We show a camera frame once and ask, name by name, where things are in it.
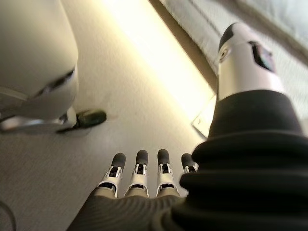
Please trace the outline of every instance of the floor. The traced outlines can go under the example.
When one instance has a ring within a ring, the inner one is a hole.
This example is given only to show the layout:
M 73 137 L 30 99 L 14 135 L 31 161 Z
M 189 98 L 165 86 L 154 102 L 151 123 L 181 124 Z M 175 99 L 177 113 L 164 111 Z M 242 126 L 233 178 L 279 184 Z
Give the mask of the floor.
M 129 184 L 137 151 L 145 149 L 154 196 L 157 151 L 169 150 L 178 182 L 181 155 L 204 140 L 191 122 L 213 96 L 212 89 L 152 5 L 130 2 L 133 9 L 140 6 L 141 15 L 147 12 L 135 23 L 150 18 L 156 42 L 143 33 L 144 25 L 135 28 L 136 33 L 142 31 L 137 42 L 129 33 L 132 28 L 125 30 L 116 10 L 120 1 L 63 1 L 79 49 L 75 109 L 102 108 L 108 119 L 67 135 L 0 135 L 0 199 L 13 210 L 17 230 L 67 229 L 118 152 L 127 157 L 119 194 Z M 142 53 L 142 41 L 150 56 Z M 153 58 L 157 52 L 169 55 L 168 64 Z M 0 230 L 10 230 L 3 212 L 0 217 Z

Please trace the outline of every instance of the robot finger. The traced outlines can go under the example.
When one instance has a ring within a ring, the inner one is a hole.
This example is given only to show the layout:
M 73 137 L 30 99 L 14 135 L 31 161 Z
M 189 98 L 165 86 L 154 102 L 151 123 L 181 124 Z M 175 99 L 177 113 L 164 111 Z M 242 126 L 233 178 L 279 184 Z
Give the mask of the robot finger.
M 170 167 L 169 153 L 165 149 L 158 151 L 158 174 L 157 174 L 157 197 L 166 195 L 180 196 L 178 188 L 174 183 L 173 172 Z
M 128 187 L 125 196 L 143 196 L 149 197 L 147 187 L 147 165 L 148 165 L 148 153 L 146 150 L 140 150 L 136 156 L 136 164 L 131 176 L 130 185 Z
M 192 155 L 185 153 L 181 158 L 184 173 L 196 172 L 198 165 L 193 161 Z
M 114 156 L 111 166 L 106 172 L 103 180 L 98 184 L 94 195 L 105 196 L 109 198 L 118 198 L 118 187 L 122 178 L 126 157 L 123 153 Z

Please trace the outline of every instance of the gray fabric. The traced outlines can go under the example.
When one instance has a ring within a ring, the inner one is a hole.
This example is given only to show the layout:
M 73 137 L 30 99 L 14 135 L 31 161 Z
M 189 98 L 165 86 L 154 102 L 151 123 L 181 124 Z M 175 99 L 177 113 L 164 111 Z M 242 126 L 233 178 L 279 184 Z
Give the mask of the gray fabric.
M 240 7 L 283 36 L 289 45 L 308 57 L 308 1 L 237 0 Z

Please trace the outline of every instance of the black fingertip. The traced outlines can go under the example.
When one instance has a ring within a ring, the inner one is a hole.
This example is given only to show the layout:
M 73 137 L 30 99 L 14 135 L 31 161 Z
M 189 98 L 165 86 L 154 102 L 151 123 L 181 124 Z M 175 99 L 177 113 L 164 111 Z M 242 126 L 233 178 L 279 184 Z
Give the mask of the black fingertip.
M 123 153 L 118 153 L 114 156 L 111 166 L 113 167 L 121 167 L 122 170 L 124 169 L 126 157 Z
M 148 153 L 146 150 L 140 150 L 136 156 L 136 164 L 148 165 Z
M 169 153 L 166 149 L 161 149 L 157 154 L 158 164 L 170 164 Z
M 195 162 L 193 161 L 193 157 L 189 153 L 183 154 L 181 161 L 182 161 L 183 168 L 185 168 L 186 166 L 194 166 L 195 165 Z

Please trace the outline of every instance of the cable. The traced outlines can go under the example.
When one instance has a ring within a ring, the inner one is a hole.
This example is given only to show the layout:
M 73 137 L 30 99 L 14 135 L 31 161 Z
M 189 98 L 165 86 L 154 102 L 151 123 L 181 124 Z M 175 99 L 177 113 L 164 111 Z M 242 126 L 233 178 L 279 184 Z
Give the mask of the cable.
M 13 211 L 10 209 L 10 207 L 8 205 L 6 205 L 3 201 L 0 201 L 0 207 L 3 208 L 3 210 L 7 213 L 7 215 L 9 216 L 10 218 L 10 221 L 11 221 L 11 225 L 12 225 L 12 230 L 13 231 L 16 231 L 17 228 L 16 228 L 16 219 L 15 219 L 15 216 L 14 216 L 14 213 Z

